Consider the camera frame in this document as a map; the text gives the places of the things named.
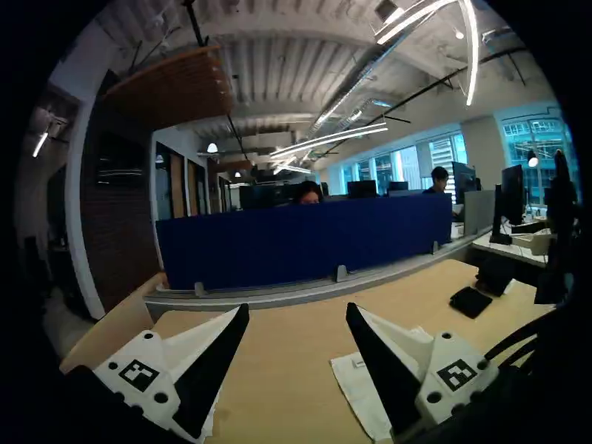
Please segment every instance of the partition foot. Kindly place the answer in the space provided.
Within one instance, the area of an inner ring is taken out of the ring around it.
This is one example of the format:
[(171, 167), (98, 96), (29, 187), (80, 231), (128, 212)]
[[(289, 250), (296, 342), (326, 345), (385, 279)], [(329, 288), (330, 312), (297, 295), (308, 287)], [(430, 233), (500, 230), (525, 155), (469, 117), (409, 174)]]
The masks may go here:
[(208, 294), (206, 290), (204, 290), (204, 283), (203, 282), (196, 282), (194, 285), (195, 296), (201, 297)]
[(343, 282), (347, 278), (347, 268), (345, 265), (339, 265), (335, 273), (335, 282)]

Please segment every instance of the woman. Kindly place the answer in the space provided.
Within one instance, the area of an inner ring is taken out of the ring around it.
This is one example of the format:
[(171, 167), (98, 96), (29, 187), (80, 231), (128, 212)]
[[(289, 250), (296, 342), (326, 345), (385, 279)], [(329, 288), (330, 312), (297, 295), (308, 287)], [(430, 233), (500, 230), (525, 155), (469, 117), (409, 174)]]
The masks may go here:
[(323, 202), (323, 193), (320, 191), (320, 186), (313, 181), (301, 183), (292, 199), (292, 203), (297, 205), (318, 204), (320, 202)]

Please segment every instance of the black hair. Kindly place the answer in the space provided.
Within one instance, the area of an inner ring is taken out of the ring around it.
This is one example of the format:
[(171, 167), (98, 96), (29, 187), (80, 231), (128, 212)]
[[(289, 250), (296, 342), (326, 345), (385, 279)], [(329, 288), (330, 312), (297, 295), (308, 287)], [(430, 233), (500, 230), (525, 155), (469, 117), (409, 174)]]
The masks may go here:
[(448, 171), (446, 171), (446, 168), (442, 166), (436, 166), (436, 168), (431, 171), (431, 179), (434, 182), (444, 181), (448, 179)]
[(310, 192), (317, 193), (317, 196), (319, 197), (319, 202), (323, 202), (323, 192), (320, 190), (320, 186), (318, 186), (318, 184), (313, 181), (304, 181), (300, 185), (298, 185), (296, 192), (294, 193), (292, 203), (299, 204), (300, 199), (302, 199)]

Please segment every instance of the wooden ceiling panel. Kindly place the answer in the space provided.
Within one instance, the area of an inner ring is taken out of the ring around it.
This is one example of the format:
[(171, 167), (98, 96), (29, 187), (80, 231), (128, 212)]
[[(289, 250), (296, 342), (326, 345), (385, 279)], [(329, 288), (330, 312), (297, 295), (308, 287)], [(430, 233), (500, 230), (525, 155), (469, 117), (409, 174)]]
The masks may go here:
[(217, 49), (198, 48), (163, 60), (116, 84), (102, 100), (152, 130), (229, 114), (226, 76), (209, 55)]

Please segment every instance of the desk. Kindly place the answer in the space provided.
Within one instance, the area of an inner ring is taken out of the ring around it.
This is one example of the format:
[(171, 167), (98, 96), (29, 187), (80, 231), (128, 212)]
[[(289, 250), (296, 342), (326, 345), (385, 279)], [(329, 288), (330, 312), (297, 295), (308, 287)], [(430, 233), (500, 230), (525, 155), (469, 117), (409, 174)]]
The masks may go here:
[[(329, 364), (334, 357), (357, 351), (346, 322), (347, 303), (407, 329), (422, 326), (430, 334), (451, 330), (483, 353), (551, 309), (533, 305), (535, 288), (514, 282), (508, 295), (494, 299), (471, 320), (451, 309), (448, 300), (474, 283), (476, 273), (473, 266), (444, 260), (350, 295), (252, 310), (223, 382), (214, 436), (206, 444), (370, 443)], [(216, 315), (167, 312), (153, 330), (170, 337)]]
[(507, 258), (520, 260), (541, 268), (546, 266), (546, 256), (534, 256), (531, 250), (517, 245), (501, 245), (499, 243), (490, 243), (491, 233), (487, 233), (473, 241), (472, 246), (485, 252), (496, 255), (506, 256)]

